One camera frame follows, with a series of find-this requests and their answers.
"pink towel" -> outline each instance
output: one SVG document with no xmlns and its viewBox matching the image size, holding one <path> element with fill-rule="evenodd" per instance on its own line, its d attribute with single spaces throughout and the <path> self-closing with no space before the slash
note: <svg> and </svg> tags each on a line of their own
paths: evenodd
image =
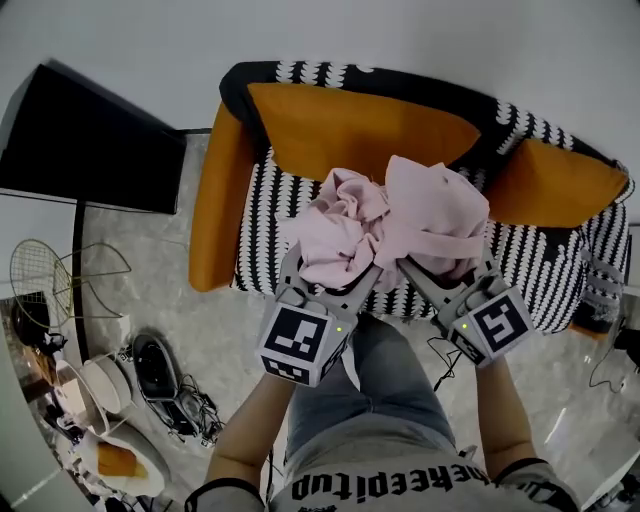
<svg viewBox="0 0 640 512">
<path fill-rule="evenodd" d="M 333 169 L 318 197 L 280 226 L 291 244 L 300 242 L 300 276 L 307 282 L 341 288 L 373 262 L 384 270 L 376 290 L 388 292 L 401 277 L 396 259 L 409 254 L 450 280 L 474 268 L 488 215 L 484 196 L 443 164 L 392 156 L 386 187 Z"/>
</svg>

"blue jeans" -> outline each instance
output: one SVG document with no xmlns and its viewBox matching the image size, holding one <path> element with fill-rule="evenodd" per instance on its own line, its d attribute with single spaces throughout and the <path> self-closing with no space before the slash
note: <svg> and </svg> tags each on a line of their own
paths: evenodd
<svg viewBox="0 0 640 512">
<path fill-rule="evenodd" d="M 289 409 L 287 459 L 317 434 L 369 412 L 419 423 L 455 439 L 442 405 L 407 339 L 394 327 L 360 315 L 353 334 L 358 391 L 342 359 L 316 388 L 297 386 Z"/>
</svg>

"person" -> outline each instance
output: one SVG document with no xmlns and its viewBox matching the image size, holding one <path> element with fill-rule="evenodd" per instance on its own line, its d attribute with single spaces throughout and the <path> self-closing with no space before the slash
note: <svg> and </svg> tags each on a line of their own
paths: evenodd
<svg viewBox="0 0 640 512">
<path fill-rule="evenodd" d="M 361 315 L 352 346 L 360 390 L 341 361 L 316 388 L 266 374 L 220 434 L 207 483 L 186 510 L 265 510 L 261 469 L 290 401 L 287 482 L 268 510 L 578 510 L 572 491 L 536 458 L 504 358 L 476 369 L 485 472 L 456 453 L 406 338 Z"/>
</svg>

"floor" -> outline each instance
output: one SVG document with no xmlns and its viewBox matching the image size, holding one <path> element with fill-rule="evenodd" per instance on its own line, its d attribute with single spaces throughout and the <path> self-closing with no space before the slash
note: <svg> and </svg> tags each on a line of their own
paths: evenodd
<svg viewBox="0 0 640 512">
<path fill-rule="evenodd" d="M 201 294 L 192 290 L 187 281 L 190 223 L 207 138 L 189 137 L 175 216 L 87 211 L 85 245 L 98 241 L 113 244 L 122 251 L 133 272 L 94 282 L 104 302 L 125 317 L 87 320 L 86 328 L 93 355 L 118 348 L 130 333 L 141 328 L 161 331 L 170 342 L 180 370 L 195 377 L 200 388 L 218 404 L 225 420 L 262 373 L 253 348 L 264 301 L 227 288 Z M 85 255 L 83 265 L 85 272 L 105 271 L 115 269 L 117 260 L 96 250 Z M 85 313 L 98 314 L 97 302 L 87 294 L 84 300 Z M 640 312 L 635 303 L 627 307 Z M 435 334 L 434 328 L 423 321 L 407 324 L 387 320 L 407 336 L 427 375 L 432 382 L 437 380 L 445 366 L 425 342 Z M 581 497 L 588 496 L 600 478 L 591 466 L 602 466 L 597 457 L 602 456 L 603 443 L 614 443 L 621 452 L 628 453 L 636 445 L 627 432 L 637 433 L 640 429 L 640 376 L 633 373 L 635 366 L 625 354 L 609 354 L 594 378 L 596 382 L 610 379 L 614 388 L 624 382 L 622 392 L 613 394 L 607 385 L 588 386 L 591 371 L 607 349 L 608 343 L 596 343 L 566 331 L 535 336 L 507 357 L 529 413 L 539 455 L 547 458 Z M 444 381 L 438 396 L 449 415 L 458 447 L 480 445 L 474 371 L 464 358 L 456 367 L 455 379 Z M 139 398 L 137 403 L 140 408 L 130 422 L 158 448 L 171 469 L 172 483 L 166 496 L 183 501 L 202 483 L 210 451 L 168 436 L 166 428 Z M 285 431 L 283 428 L 276 443 L 275 461 L 279 468 Z M 480 454 L 476 460 L 482 462 Z M 281 485 L 277 474 L 275 485 Z"/>
</svg>

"gray t-shirt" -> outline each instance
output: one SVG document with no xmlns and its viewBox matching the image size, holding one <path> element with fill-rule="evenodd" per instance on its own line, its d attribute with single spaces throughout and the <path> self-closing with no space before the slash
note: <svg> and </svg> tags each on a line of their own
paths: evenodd
<svg viewBox="0 0 640 512">
<path fill-rule="evenodd" d="M 295 454 L 287 471 L 287 485 L 266 507 L 252 485 L 220 479 L 195 491 L 186 510 L 578 510 L 571 491 L 543 460 L 518 461 L 491 482 L 437 432 L 377 414 L 323 432 Z"/>
</svg>

